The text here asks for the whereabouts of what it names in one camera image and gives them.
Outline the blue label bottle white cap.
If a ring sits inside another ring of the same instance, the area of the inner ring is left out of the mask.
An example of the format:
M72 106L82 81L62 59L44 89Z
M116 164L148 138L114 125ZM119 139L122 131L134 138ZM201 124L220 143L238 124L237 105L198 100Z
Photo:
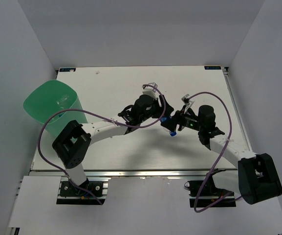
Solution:
M57 102L59 111L66 110L66 109L70 108L70 104L69 104L70 103L70 96L67 95L67 94L59 97L56 102Z

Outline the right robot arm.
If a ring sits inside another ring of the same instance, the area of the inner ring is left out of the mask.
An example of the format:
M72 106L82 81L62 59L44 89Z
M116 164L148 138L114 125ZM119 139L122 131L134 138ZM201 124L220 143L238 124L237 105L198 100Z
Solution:
M235 172L214 168L200 187L205 187L210 195L222 190L240 194L250 205L281 196L282 184L272 157L246 150L233 142L216 126L215 119L213 107L202 105L197 115L192 109L183 108L161 122L171 135L183 128L196 130L203 146L236 168Z

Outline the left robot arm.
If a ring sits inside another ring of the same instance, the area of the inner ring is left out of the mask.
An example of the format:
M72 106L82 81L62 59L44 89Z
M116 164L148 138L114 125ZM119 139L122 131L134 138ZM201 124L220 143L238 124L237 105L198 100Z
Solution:
M134 104L125 107L111 119L111 122L103 120L79 124L76 120L70 121L54 140L52 147L72 181L71 190L76 195L83 195L87 191L89 180L84 173L82 161L89 146L114 136L129 134L150 118L168 118L173 111L174 108L163 95L153 98L143 94Z

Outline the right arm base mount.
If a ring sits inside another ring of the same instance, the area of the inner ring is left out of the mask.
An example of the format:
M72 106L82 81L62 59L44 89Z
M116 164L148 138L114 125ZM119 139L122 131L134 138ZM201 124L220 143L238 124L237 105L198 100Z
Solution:
M190 207L194 208L195 199L199 188L202 185L203 180L190 180L184 184L184 188L189 191L189 202ZM210 177L205 184L204 188L201 190L200 197L197 201L196 208L202 209L211 203L216 202L218 199L222 198L224 195L229 193L225 189L216 188L212 177ZM212 206L212 208L234 208L236 207L235 194L231 192L226 198L224 198L219 203Z

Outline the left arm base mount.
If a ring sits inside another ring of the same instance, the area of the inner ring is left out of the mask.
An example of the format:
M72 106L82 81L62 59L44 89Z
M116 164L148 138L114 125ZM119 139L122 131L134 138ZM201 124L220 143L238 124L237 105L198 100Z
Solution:
M98 198L100 203L87 191L75 187L70 180L60 182L56 204L57 205L98 205L101 206L106 199L108 180L89 180L84 187Z

